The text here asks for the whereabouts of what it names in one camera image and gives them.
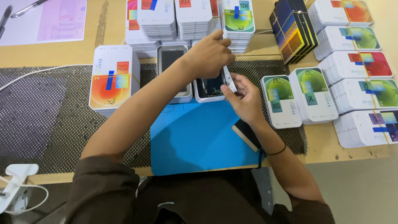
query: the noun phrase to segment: black wrist bracelet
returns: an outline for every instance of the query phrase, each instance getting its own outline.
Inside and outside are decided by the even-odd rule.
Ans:
[[[266,155],[278,155],[279,153],[282,153],[285,149],[286,149],[286,143],[285,143],[285,147],[281,151],[279,151],[277,153],[273,153],[273,154],[266,153]]]

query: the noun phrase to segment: white cable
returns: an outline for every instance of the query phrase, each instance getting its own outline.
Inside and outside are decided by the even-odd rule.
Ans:
[[[39,206],[41,206],[46,200],[47,200],[47,198],[49,197],[49,191],[45,188],[45,187],[43,187],[43,186],[39,186],[39,185],[28,185],[28,184],[16,184],[16,183],[10,183],[10,181],[9,180],[7,180],[7,179],[5,179],[5,178],[3,178],[2,176],[0,176],[0,179],[1,180],[3,180],[3,181],[5,181],[5,182],[7,182],[7,183],[9,183],[9,184],[13,184],[13,185],[17,185],[17,186],[20,186],[20,187],[38,187],[38,188],[41,188],[41,189],[44,189],[45,191],[46,191],[46,198],[41,202],[41,203],[39,203],[38,205],[36,205],[35,207],[33,207],[33,208],[29,208],[29,209],[26,209],[26,210],[24,210],[23,212],[21,212],[21,213],[17,213],[17,212],[10,212],[10,211],[4,211],[4,212],[6,212],[6,213],[9,213],[9,214],[13,214],[13,215],[19,215],[19,214],[22,214],[22,213],[24,213],[24,212],[28,212],[28,211],[30,211],[30,210],[33,210],[33,209],[35,209],[35,208],[37,208],[37,207],[39,207]]]
[[[20,79],[22,79],[22,78],[25,78],[25,77],[27,77],[28,75],[31,75],[31,74],[35,74],[35,73],[39,73],[39,72],[45,72],[45,71],[49,71],[49,70],[53,70],[53,69],[60,69],[60,68],[70,67],[70,66],[85,66],[85,65],[93,65],[93,64],[84,64],[84,65],[63,65],[63,66],[58,66],[58,67],[54,67],[54,68],[49,68],[49,69],[34,71],[34,72],[31,72],[31,73],[25,74],[25,75],[23,75],[23,76],[20,76],[20,77],[14,79],[13,81],[11,81],[11,82],[5,84],[3,87],[0,88],[0,91],[2,91],[3,89],[5,89],[7,86],[13,84],[14,82],[16,82],[16,81],[18,81],[18,80],[20,80]]]
[[[259,33],[266,33],[266,32],[273,32],[273,30],[265,30],[265,31],[258,32],[258,33],[255,33],[255,34],[259,34]]]

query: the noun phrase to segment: pen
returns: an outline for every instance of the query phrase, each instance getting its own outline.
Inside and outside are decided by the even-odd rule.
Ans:
[[[3,18],[1,18],[0,21],[0,38],[3,36],[4,30],[6,29],[5,28],[6,22],[8,20],[8,17],[10,17],[11,12],[12,12],[12,6],[10,5],[7,7],[6,11],[4,12]]]
[[[11,18],[20,17],[20,16],[22,16],[23,14],[28,13],[30,10],[32,10],[32,9],[34,9],[34,8],[36,8],[36,7],[38,7],[39,5],[43,4],[43,3],[46,2],[46,1],[48,1],[48,0],[38,0],[37,2],[34,2],[34,3],[32,3],[32,4],[28,5],[28,6],[26,6],[25,8],[19,10],[18,12],[12,14],[12,15],[11,15]]]

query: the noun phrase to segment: person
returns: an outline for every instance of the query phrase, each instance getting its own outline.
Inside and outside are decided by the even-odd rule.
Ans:
[[[222,85],[222,92],[268,154],[290,197],[291,212],[278,204],[272,215],[262,209],[249,169],[152,177],[139,187],[138,175],[122,164],[126,151],[180,89],[196,78],[217,77],[235,60],[227,48],[231,40],[221,39],[222,34],[218,30],[203,38],[131,96],[90,138],[76,165],[65,223],[334,223],[312,175],[265,120],[259,89],[235,73],[231,76],[238,91]]]

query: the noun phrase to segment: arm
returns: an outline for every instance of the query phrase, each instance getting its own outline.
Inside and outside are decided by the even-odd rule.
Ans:
[[[235,80],[237,94],[225,85],[221,90],[236,114],[250,125],[266,153],[281,151],[285,144],[264,119],[259,89],[245,76],[231,73],[231,77]],[[325,203],[311,173],[288,147],[282,153],[267,158],[278,182],[289,195],[292,207],[297,205],[297,198]]]
[[[222,39],[222,30],[203,38],[166,71],[145,85],[117,109],[94,133],[80,159],[106,155],[123,162],[126,151],[150,128],[164,107],[196,78],[217,77],[221,68],[235,60]]]

